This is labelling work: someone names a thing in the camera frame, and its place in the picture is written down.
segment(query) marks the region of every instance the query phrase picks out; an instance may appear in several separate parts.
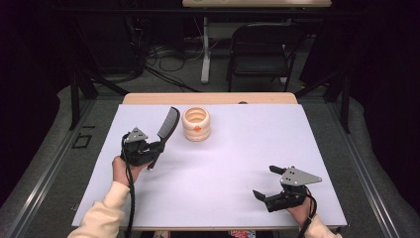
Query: wooden table edge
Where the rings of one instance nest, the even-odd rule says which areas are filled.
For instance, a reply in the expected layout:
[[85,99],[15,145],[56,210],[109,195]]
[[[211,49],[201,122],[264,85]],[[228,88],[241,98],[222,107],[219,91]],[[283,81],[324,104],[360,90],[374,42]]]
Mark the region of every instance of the wooden table edge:
[[129,93],[123,104],[297,104],[291,92],[156,92]]

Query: black chair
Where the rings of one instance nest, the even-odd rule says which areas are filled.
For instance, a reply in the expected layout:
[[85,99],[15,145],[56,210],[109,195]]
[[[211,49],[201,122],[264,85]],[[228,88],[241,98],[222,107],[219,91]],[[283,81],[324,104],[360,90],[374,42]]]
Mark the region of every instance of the black chair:
[[236,77],[286,77],[287,91],[296,50],[305,32],[294,23],[252,23],[240,27],[232,36],[227,80],[229,91]]

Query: black backdrop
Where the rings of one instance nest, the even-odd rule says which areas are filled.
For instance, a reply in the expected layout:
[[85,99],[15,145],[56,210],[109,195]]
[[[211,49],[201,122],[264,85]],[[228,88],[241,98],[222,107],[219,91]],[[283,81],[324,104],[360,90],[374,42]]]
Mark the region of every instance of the black backdrop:
[[[418,1],[335,0],[339,9],[373,6],[375,27],[351,72],[351,95],[365,110],[371,146],[400,194],[420,214],[420,12]],[[326,22],[302,71],[312,83],[340,68],[365,22]]]
[[68,85],[65,66],[34,18],[31,2],[9,1],[0,12],[0,205],[28,167]]

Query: white table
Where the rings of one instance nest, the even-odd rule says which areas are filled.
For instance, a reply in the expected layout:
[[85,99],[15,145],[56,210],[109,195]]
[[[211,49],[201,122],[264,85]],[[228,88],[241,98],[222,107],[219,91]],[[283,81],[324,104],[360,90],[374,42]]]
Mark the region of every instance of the white table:
[[[295,7],[295,8],[309,8],[309,7],[330,7],[331,0],[182,0],[184,7],[191,8],[259,8],[259,7]],[[203,68],[201,71],[201,82],[209,82],[210,71],[210,56],[209,51],[209,22],[207,17],[204,17],[203,23]]]
[[[308,185],[317,198],[318,214],[328,226],[347,224],[305,113],[291,93],[147,93],[143,103],[151,104],[136,105],[142,103],[142,94],[129,94],[120,105],[73,226],[108,191],[111,162],[120,154],[121,137],[137,126],[149,136],[148,142],[156,141],[170,106],[182,113],[193,105],[209,111],[211,134],[203,142],[191,142],[178,125],[155,168],[141,172],[136,182],[134,229],[297,227],[287,211],[269,213],[254,197],[253,189],[266,195],[282,190],[279,175],[268,169],[271,165],[296,166],[321,177],[322,182]],[[223,104],[224,96],[230,104]],[[207,103],[200,103],[205,98]],[[188,101],[197,104],[185,104]],[[239,101],[256,104],[236,104]],[[129,201],[124,209],[127,218],[122,227],[128,222]]]

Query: human hand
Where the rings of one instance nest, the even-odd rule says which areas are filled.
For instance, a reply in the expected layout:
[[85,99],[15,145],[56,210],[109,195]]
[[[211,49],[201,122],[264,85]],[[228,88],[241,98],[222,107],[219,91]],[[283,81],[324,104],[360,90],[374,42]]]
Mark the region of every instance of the human hand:
[[294,218],[294,220],[299,224],[300,227],[303,226],[306,219],[308,219],[309,217],[309,213],[311,212],[310,209],[311,207],[313,207],[311,206],[311,202],[312,202],[311,198],[306,197],[301,205],[286,209]]
[[[130,166],[130,170],[133,176],[133,181],[136,181],[137,178],[139,177],[140,171],[151,163],[152,162],[146,163],[138,167]],[[125,186],[130,185],[129,181],[127,180],[127,175],[126,175],[126,163],[119,156],[115,157],[114,161],[112,162],[112,174],[113,174],[114,181],[117,181]]]

